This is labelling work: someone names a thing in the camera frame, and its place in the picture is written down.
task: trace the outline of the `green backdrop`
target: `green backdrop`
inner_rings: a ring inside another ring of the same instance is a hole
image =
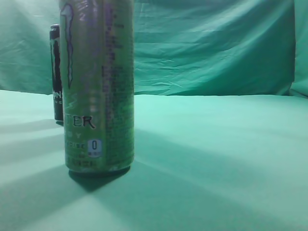
[[[0,0],[0,89],[51,94],[58,0]],[[135,0],[136,94],[285,94],[293,0]]]
[[[308,1],[295,0],[296,58],[292,89],[308,96]]]

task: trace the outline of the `energy drink can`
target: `energy drink can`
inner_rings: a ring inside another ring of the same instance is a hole
[[[134,159],[133,0],[60,0],[65,163],[115,174]]]
[[[60,27],[52,25],[50,29],[51,72],[54,119],[63,122],[62,83],[60,74]]]

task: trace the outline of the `claw logo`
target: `claw logo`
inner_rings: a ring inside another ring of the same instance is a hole
[[[72,45],[72,22],[74,18],[73,7],[70,4],[65,4],[61,9],[60,16],[63,16],[65,19],[65,40],[66,40],[66,49],[67,49],[67,83],[68,88],[71,88],[73,81],[73,45]]]

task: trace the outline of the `green fabric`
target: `green fabric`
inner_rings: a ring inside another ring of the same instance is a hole
[[[284,94],[292,0],[136,0],[136,93]]]
[[[0,89],[51,93],[57,0],[0,9]],[[284,94],[294,80],[292,0],[135,0],[137,94]]]
[[[308,230],[306,99],[138,95],[113,181],[68,175],[52,96],[0,99],[0,231]]]
[[[292,89],[308,96],[308,1],[295,0],[296,58]]]

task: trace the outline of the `black can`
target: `black can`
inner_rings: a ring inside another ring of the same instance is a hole
[[[50,30],[51,72],[53,88],[54,119],[63,122],[63,89],[60,74],[60,26]]]

